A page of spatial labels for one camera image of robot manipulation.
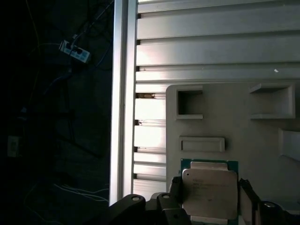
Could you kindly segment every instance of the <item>metal frame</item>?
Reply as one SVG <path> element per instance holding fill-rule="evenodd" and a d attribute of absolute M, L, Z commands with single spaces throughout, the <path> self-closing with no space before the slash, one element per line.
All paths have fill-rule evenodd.
<path fill-rule="evenodd" d="M 115 3 L 110 205 L 133 192 L 150 198 L 168 189 L 165 91 L 170 85 L 300 79 L 297 1 Z M 224 26 L 223 18 L 231 22 Z M 195 23 L 204 20 L 211 25 Z M 153 98 L 136 100 L 137 93 Z"/>
<path fill-rule="evenodd" d="M 115 1 L 110 205 L 133 190 L 136 19 L 135 0 Z M 124 185 L 128 180 L 131 180 L 130 185 Z"/>
<path fill-rule="evenodd" d="M 113 69 L 112 69 L 112 126 L 109 204 L 122 197 L 124 81 L 126 65 L 126 39 L 128 1 L 114 5 Z"/>

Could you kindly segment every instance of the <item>square cutout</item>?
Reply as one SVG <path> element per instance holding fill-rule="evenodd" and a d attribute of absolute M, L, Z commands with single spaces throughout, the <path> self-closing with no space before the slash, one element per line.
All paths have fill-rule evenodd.
<path fill-rule="evenodd" d="M 177 118 L 203 119 L 201 113 L 202 90 L 179 90 L 177 92 Z"/>
<path fill-rule="evenodd" d="M 261 83 L 253 93 L 251 119 L 295 118 L 295 86 L 291 83 Z"/>

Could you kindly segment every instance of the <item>wall outlet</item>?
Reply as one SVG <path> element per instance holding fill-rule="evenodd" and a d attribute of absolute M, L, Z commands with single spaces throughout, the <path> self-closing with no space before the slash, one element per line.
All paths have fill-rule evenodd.
<path fill-rule="evenodd" d="M 59 50 L 84 63 L 87 63 L 90 60 L 90 53 L 88 51 L 79 48 L 76 45 L 71 46 L 66 40 L 61 42 Z"/>
<path fill-rule="evenodd" d="M 8 136 L 7 139 L 7 156 L 19 157 L 20 156 L 20 140 L 18 136 Z"/>

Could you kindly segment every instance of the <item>dark background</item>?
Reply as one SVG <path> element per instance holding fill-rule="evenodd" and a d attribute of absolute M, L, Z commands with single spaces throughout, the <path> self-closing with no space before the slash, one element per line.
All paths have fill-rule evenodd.
<path fill-rule="evenodd" d="M 2 28 L 7 127 L 4 122 L 1 224 L 82 224 L 108 207 L 106 201 L 54 184 L 88 191 L 109 188 L 114 3 L 76 42 L 91 53 L 88 64 L 60 52 L 58 44 L 72 42 L 110 2 L 28 0 L 33 21 L 26 0 L 2 6 L 7 15 Z M 61 76 L 66 78 L 51 84 Z M 20 114 L 22 109 L 27 114 Z M 21 137 L 18 157 L 7 155 L 9 136 Z M 93 195 L 108 199 L 109 191 Z"/>

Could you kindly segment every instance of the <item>black cable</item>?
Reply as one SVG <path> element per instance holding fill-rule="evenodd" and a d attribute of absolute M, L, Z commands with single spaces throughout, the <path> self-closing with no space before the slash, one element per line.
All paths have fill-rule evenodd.
<path fill-rule="evenodd" d="M 69 112 L 70 111 L 70 97 L 69 97 L 69 91 L 68 91 L 68 81 L 65 81 L 64 83 L 65 83 L 65 85 L 64 85 L 64 89 L 63 89 L 63 94 L 64 94 L 64 100 L 65 100 L 65 107 L 66 107 L 66 110 Z M 71 118 L 68 118 L 67 124 L 68 124 L 70 138 L 72 141 L 75 141 L 73 122 L 72 122 Z"/>
<path fill-rule="evenodd" d="M 72 141 L 72 140 L 69 140 L 69 139 L 65 138 L 63 135 L 60 135 L 60 134 L 57 133 L 56 136 L 57 136 L 57 138 L 59 138 L 60 140 L 62 140 L 62 141 L 64 141 L 64 142 L 67 142 L 67 143 L 69 143 L 69 144 L 71 144 L 71 145 L 73 145 L 73 146 L 79 148 L 80 150 L 82 150 L 82 151 L 84 151 L 84 152 L 86 152 L 86 153 L 88 153 L 88 154 L 90 154 L 90 155 L 92 155 L 92 156 L 94 156 L 94 157 L 96 157 L 96 158 L 99 158 L 99 159 L 102 158 L 101 155 L 98 155 L 98 154 L 92 152 L 91 150 L 89 150 L 89 149 L 87 149 L 87 148 L 85 148 L 85 147 L 83 147 L 83 146 L 77 144 L 76 142 L 74 142 L 74 141 Z"/>

